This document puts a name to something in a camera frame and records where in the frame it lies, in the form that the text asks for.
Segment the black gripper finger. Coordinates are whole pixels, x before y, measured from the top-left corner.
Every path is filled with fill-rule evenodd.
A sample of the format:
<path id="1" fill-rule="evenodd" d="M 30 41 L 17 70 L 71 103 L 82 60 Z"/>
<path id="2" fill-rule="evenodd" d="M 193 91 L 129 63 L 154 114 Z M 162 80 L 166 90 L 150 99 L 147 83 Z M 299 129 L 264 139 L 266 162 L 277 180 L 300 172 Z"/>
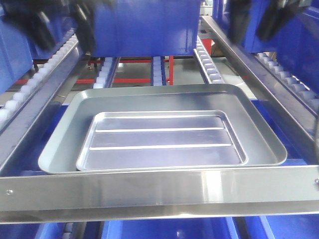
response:
<path id="1" fill-rule="evenodd" d="M 92 53 L 96 46 L 94 33 L 95 6 L 90 0 L 72 0 L 71 16 L 76 24 L 76 35 L 84 52 Z"/>
<path id="2" fill-rule="evenodd" d="M 250 0 L 230 0 L 229 39 L 231 42 L 242 42 L 250 23 Z"/>
<path id="3" fill-rule="evenodd" d="M 262 41 L 271 40 L 294 16 L 309 7 L 308 0 L 271 0 L 256 30 Z"/>
<path id="4" fill-rule="evenodd" d="M 47 26 L 49 17 L 45 11 L 54 5 L 55 0 L 3 0 L 4 21 L 41 49 L 50 50 L 55 46 L 55 39 Z"/>

